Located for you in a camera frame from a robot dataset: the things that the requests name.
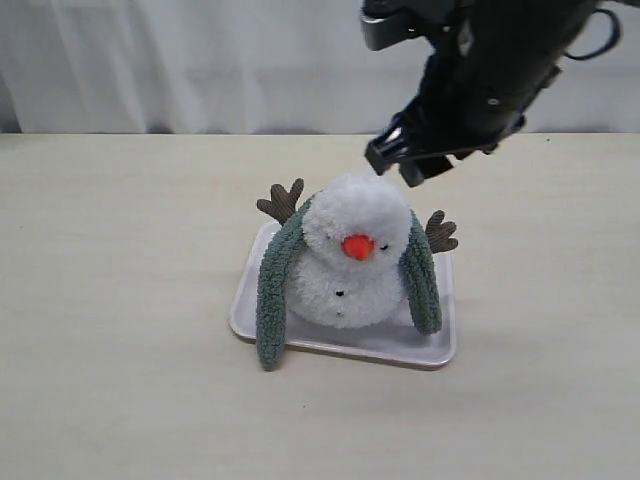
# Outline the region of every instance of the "snowman plush toy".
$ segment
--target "snowman plush toy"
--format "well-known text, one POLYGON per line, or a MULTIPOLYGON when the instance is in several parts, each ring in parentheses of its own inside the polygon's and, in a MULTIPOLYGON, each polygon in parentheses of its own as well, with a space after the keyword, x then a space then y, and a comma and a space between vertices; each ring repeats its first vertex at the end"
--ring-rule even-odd
POLYGON ((256 347, 264 370, 285 350, 287 312, 332 328, 362 328, 408 312, 416 330, 442 328, 433 254, 453 250, 453 222, 423 228, 400 191, 373 172, 342 175, 296 209, 304 182, 271 187, 257 207, 280 224, 260 264, 256 347))

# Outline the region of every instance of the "white backdrop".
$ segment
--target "white backdrop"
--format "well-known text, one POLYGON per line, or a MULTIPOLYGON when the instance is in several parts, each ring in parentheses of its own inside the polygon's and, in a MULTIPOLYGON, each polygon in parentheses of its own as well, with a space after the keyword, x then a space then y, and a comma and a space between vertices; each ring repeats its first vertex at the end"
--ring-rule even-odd
MULTIPOLYGON (((360 0, 0 5, 5 131, 369 133, 413 96, 431 52, 424 41, 369 52, 360 0)), ((640 132, 640 10, 609 6, 622 44, 564 61, 527 130, 640 132)), ((573 53, 603 42, 606 26, 594 17, 573 53)))

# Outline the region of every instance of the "brown antler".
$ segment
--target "brown antler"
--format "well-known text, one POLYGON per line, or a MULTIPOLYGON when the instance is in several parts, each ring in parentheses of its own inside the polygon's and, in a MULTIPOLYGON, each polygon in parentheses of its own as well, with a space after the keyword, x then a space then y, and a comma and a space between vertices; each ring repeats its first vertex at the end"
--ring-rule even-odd
POLYGON ((280 225, 284 225, 289 217, 296 213, 296 204, 303 189, 304 180, 301 178, 293 182, 288 192, 282 185, 275 183, 271 185, 271 200, 261 198, 256 202, 256 207, 262 213, 277 220, 280 225))
POLYGON ((458 247, 458 239, 451 238, 458 226, 454 222, 444 222, 444 212, 438 210, 427 222, 425 233, 431 247, 431 253, 449 252, 458 247))

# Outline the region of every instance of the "beige tabletop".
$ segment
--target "beige tabletop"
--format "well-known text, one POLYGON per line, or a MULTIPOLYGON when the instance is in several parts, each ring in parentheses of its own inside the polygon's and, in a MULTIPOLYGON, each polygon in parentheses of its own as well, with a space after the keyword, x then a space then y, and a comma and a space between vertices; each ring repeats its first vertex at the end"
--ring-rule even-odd
POLYGON ((459 224, 458 355, 260 370, 228 326, 255 200, 365 142, 0 136, 0 478, 637 479, 640 135, 390 173, 459 224))

